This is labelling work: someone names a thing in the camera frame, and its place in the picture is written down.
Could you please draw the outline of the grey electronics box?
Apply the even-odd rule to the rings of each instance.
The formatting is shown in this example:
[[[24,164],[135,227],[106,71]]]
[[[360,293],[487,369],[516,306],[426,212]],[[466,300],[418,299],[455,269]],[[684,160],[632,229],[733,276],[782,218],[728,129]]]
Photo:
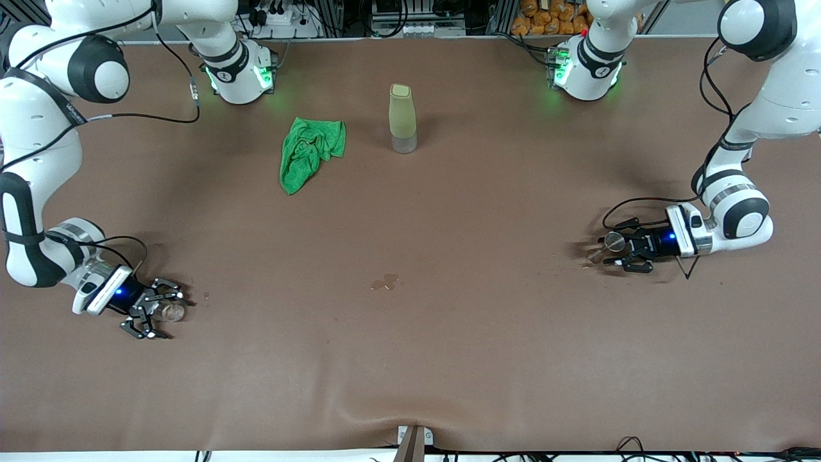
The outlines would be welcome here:
[[[363,0],[368,33],[379,38],[446,38],[466,32],[470,0]]]

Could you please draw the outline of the orange objects heap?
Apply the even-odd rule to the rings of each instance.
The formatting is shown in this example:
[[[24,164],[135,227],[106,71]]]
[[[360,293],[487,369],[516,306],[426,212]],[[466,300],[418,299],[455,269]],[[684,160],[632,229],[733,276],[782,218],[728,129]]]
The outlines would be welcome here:
[[[578,35],[593,23],[586,0],[517,0],[509,33],[524,35]]]

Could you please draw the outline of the brown table mat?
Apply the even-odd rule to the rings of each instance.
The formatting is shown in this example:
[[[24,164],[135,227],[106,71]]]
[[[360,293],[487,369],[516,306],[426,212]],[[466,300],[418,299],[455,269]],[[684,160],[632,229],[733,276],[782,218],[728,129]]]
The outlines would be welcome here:
[[[170,340],[16,284],[0,242],[0,450],[377,447],[419,424],[459,451],[821,447],[821,138],[760,141],[771,240],[649,275],[592,265],[600,220],[688,197],[726,118],[698,94],[707,39],[644,38],[605,99],[549,90],[505,39],[295,43],[272,96],[198,76],[194,124],[80,128],[44,211],[149,248],[187,287]],[[418,144],[392,147],[408,85]],[[297,117],[343,158],[280,185]]]

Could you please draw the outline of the steel double jigger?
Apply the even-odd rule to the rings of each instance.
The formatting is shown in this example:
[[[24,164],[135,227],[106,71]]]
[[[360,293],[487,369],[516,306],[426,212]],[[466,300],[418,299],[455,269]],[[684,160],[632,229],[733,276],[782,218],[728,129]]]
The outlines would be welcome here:
[[[584,252],[586,259],[593,264],[605,264],[606,261],[620,259],[627,253],[627,240],[619,232],[609,231],[599,237]]]

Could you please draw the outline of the frosted yellow-green bottle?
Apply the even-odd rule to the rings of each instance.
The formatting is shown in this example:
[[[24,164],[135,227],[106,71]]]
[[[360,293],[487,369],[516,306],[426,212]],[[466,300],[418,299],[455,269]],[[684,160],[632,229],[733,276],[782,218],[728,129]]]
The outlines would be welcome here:
[[[388,123],[392,147],[399,154],[410,154],[418,144],[416,109],[408,85],[394,83],[390,88]]]

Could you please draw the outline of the clear glass measuring cup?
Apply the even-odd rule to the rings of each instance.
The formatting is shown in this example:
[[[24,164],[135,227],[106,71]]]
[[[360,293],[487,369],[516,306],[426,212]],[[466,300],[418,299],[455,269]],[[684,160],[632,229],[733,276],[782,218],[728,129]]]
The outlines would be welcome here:
[[[152,312],[152,319],[159,322],[174,323],[185,316],[185,304],[169,300],[158,302]]]

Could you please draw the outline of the white power strip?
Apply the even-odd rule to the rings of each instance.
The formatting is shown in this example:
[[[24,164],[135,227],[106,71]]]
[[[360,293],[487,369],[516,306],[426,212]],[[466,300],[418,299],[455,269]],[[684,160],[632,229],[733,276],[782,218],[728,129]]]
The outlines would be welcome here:
[[[241,19],[242,29],[254,39],[325,37],[319,12],[306,0],[249,0],[249,12]]]

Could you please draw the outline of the green microfiber cloth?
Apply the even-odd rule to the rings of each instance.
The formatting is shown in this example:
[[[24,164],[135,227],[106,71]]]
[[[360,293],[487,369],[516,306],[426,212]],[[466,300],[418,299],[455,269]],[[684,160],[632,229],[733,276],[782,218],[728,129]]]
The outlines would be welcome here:
[[[323,162],[343,158],[346,124],[297,117],[282,143],[279,181],[288,196],[294,195],[314,176]]]

